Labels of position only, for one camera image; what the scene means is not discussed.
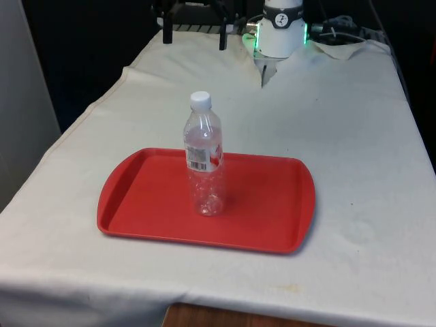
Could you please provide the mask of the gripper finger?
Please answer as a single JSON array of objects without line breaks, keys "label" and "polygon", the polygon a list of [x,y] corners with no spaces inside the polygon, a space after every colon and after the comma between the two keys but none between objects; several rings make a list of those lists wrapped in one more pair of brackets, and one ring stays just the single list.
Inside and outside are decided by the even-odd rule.
[{"label": "gripper finger", "polygon": [[219,50],[227,48],[227,26],[232,25],[235,20],[233,10],[229,10],[225,1],[210,0],[210,6],[219,19]]},{"label": "gripper finger", "polygon": [[173,22],[176,13],[185,5],[185,1],[179,0],[156,0],[155,14],[162,20],[163,43],[172,43]]}]

